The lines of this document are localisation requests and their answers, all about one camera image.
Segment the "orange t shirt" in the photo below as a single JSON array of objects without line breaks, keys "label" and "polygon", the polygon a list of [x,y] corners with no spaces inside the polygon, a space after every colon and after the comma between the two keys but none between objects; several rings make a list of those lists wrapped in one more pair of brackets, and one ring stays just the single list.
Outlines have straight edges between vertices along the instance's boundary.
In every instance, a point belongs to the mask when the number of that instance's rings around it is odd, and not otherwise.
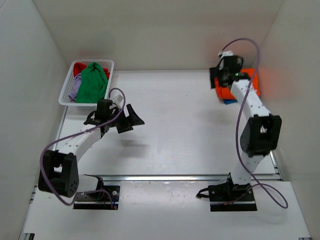
[{"label": "orange t shirt", "polygon": [[[253,73],[254,73],[254,68],[243,68],[241,70],[242,73],[247,73],[249,75],[249,77],[252,77]],[[213,77],[213,88],[216,91],[216,94],[218,96],[219,99],[221,100],[235,100],[235,97],[232,95],[231,91],[227,88],[227,87],[222,87],[219,84],[218,81],[218,77],[214,76]],[[259,89],[259,78],[258,78],[258,74],[256,74],[253,78],[252,81],[252,85],[253,88],[255,89],[256,93],[258,96],[261,95],[260,89]]]}]

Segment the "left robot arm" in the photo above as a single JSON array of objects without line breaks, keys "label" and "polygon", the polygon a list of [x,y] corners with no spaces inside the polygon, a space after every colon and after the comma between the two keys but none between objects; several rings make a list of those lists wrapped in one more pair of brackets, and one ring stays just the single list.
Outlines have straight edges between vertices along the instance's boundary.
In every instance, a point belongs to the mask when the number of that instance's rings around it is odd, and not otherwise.
[{"label": "left robot arm", "polygon": [[99,100],[96,110],[89,113],[80,132],[73,134],[61,149],[47,149],[41,154],[39,190],[58,197],[71,198],[83,193],[93,199],[101,198],[105,192],[102,178],[80,175],[80,159],[111,128],[116,128],[121,134],[144,124],[131,104],[121,105],[118,100]]}]

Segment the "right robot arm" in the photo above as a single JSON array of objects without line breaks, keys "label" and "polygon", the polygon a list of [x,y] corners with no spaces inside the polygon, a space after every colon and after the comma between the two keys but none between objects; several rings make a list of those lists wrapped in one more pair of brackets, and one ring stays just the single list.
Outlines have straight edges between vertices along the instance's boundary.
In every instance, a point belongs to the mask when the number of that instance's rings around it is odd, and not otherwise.
[{"label": "right robot arm", "polygon": [[242,133],[236,135],[239,163],[230,173],[231,183],[224,187],[224,195],[236,200],[242,188],[251,182],[260,162],[277,148],[282,119],[273,115],[262,103],[250,75],[242,71],[244,59],[232,51],[221,51],[213,69],[211,85],[216,90],[229,90],[240,104],[239,114],[246,119]]}]

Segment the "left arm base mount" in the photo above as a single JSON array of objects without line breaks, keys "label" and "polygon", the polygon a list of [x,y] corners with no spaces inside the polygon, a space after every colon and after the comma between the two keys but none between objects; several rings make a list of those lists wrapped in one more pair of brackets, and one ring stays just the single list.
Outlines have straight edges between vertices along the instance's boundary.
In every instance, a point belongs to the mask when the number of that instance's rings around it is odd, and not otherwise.
[{"label": "left arm base mount", "polygon": [[97,179],[97,187],[93,193],[84,193],[76,197],[74,210],[110,210],[119,209],[121,186],[106,183],[101,176],[90,176]]}]

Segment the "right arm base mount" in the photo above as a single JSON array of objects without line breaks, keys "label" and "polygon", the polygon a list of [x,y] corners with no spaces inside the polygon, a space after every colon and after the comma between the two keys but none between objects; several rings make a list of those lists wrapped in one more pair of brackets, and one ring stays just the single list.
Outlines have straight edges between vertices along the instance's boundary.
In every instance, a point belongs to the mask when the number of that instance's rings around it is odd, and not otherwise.
[{"label": "right arm base mount", "polygon": [[257,205],[250,183],[233,184],[231,180],[201,189],[196,197],[209,199],[211,212],[255,212]]}]

